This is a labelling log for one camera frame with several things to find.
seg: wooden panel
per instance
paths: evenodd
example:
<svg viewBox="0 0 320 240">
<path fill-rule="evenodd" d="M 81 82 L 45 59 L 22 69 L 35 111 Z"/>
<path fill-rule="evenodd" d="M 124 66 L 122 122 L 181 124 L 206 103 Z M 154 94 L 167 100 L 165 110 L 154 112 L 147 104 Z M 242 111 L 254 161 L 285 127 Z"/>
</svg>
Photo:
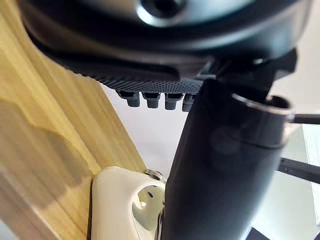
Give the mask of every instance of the wooden panel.
<svg viewBox="0 0 320 240">
<path fill-rule="evenodd" d="M 21 239 L 86 239 L 90 182 L 108 166 L 145 168 L 100 85 L 43 56 L 1 0 L 0 218 Z"/>
</svg>

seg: black cylindrical housing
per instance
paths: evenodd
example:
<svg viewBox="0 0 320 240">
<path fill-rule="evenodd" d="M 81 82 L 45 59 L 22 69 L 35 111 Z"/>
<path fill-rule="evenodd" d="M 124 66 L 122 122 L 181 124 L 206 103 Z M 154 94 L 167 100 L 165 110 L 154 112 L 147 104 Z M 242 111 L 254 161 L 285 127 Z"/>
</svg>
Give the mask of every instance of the black cylindrical housing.
<svg viewBox="0 0 320 240">
<path fill-rule="evenodd" d="M 242 240 L 280 163 L 290 104 L 257 103 L 207 80 L 165 190 L 162 240 Z"/>
</svg>

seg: wood grain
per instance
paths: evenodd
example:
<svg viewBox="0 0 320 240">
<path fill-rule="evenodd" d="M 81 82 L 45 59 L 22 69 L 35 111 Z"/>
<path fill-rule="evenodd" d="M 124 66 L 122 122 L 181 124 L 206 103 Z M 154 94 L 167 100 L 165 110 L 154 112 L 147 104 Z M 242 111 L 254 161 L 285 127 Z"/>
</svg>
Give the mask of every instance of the wood grain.
<svg viewBox="0 0 320 240">
<path fill-rule="evenodd" d="M 0 218 L 20 239 L 87 238 L 101 168 L 145 165 L 100 85 L 43 56 L 0 1 Z"/>
</svg>

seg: metal screw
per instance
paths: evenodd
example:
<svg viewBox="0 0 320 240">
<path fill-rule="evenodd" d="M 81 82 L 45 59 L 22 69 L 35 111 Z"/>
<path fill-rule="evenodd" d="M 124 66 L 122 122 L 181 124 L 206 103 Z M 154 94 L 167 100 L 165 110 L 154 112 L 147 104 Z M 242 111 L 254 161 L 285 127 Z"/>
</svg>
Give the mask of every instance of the metal screw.
<svg viewBox="0 0 320 240">
<path fill-rule="evenodd" d="M 153 178 L 155 180 L 159 180 L 160 182 L 162 182 L 164 184 L 167 182 L 166 178 L 159 171 L 153 171 L 151 169 L 146 169 L 143 172 L 145 174 L 149 175 L 151 178 Z"/>
</svg>

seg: black metal tube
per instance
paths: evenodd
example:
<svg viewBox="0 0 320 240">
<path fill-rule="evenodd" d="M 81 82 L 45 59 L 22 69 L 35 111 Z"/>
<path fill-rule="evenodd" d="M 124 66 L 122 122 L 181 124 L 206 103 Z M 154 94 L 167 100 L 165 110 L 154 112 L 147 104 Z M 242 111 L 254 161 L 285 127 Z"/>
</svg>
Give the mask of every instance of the black metal tube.
<svg viewBox="0 0 320 240">
<path fill-rule="evenodd" d="M 165 190 L 162 240 L 246 239 L 280 163 L 288 102 L 245 101 L 207 80 L 188 115 Z"/>
<path fill-rule="evenodd" d="M 320 114 L 296 114 L 293 123 L 320 125 Z"/>
<path fill-rule="evenodd" d="M 320 167 L 300 161 L 282 158 L 279 172 L 320 184 Z"/>
</svg>

